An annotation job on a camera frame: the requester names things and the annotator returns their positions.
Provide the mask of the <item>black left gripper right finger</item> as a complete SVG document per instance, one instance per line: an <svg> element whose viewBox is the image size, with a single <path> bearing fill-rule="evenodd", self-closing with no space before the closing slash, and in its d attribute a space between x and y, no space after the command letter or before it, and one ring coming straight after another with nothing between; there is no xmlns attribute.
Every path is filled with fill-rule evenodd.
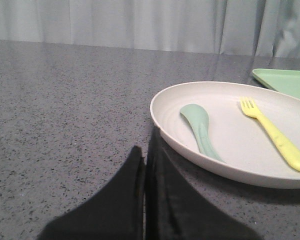
<svg viewBox="0 0 300 240"><path fill-rule="evenodd" d="M245 224L201 196L181 175L152 130L145 176L147 240L260 240Z"/></svg>

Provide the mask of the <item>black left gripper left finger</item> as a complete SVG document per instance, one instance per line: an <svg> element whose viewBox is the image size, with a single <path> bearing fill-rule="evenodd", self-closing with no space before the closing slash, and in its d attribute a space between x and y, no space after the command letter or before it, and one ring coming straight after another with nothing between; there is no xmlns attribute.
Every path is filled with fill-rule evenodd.
<svg viewBox="0 0 300 240"><path fill-rule="evenodd" d="M146 166L134 146L122 167L93 197L51 221L40 240L141 240Z"/></svg>

